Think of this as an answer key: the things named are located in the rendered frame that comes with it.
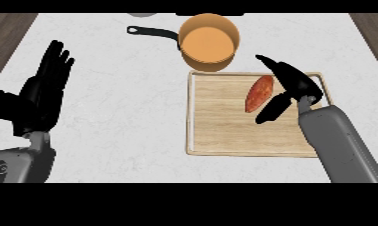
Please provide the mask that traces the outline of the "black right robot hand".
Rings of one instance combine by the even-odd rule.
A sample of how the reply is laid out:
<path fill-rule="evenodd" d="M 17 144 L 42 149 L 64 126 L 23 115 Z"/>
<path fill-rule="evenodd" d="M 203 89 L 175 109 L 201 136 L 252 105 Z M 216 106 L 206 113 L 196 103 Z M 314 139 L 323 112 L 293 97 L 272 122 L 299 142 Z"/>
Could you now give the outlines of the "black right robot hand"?
<path fill-rule="evenodd" d="M 324 96 L 324 92 L 311 77 L 289 63 L 277 62 L 263 55 L 256 58 L 272 70 L 274 75 L 284 87 L 284 92 L 269 101 L 256 117 L 256 123 L 263 124 L 275 121 L 292 106 L 292 100 L 297 101 L 299 113 L 308 112 Z"/>

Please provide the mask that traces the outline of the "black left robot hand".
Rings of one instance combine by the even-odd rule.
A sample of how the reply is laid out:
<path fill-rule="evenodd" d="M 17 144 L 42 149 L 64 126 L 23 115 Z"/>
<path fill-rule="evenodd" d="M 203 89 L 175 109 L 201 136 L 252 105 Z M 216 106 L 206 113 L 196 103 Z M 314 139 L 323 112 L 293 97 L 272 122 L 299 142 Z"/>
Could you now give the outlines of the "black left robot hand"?
<path fill-rule="evenodd" d="M 17 137 L 35 131 L 49 132 L 55 127 L 74 62 L 64 43 L 54 40 L 20 94 L 0 90 L 0 120 L 12 122 Z"/>

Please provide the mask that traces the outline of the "reddish-brown sweet potato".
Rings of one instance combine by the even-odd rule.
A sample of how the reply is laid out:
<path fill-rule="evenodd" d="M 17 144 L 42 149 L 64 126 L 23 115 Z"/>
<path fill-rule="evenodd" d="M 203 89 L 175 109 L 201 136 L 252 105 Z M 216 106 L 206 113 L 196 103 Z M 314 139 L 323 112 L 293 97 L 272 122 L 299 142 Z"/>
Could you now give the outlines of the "reddish-brown sweet potato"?
<path fill-rule="evenodd" d="M 246 112 L 252 113 L 263 105 L 274 93 L 274 77 L 265 75 L 253 84 L 246 98 Z"/>

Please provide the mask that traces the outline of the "pale wooden tray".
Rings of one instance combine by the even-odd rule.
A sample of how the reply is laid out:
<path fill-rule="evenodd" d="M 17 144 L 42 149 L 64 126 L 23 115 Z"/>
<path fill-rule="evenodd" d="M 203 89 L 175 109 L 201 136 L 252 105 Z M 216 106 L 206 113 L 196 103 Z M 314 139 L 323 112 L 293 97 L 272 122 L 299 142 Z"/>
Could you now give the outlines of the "pale wooden tray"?
<path fill-rule="evenodd" d="M 188 77 L 187 153 L 206 156 L 317 158 L 299 126 L 297 101 L 280 118 L 256 123 L 265 106 L 246 112 L 263 73 L 200 72 Z"/>

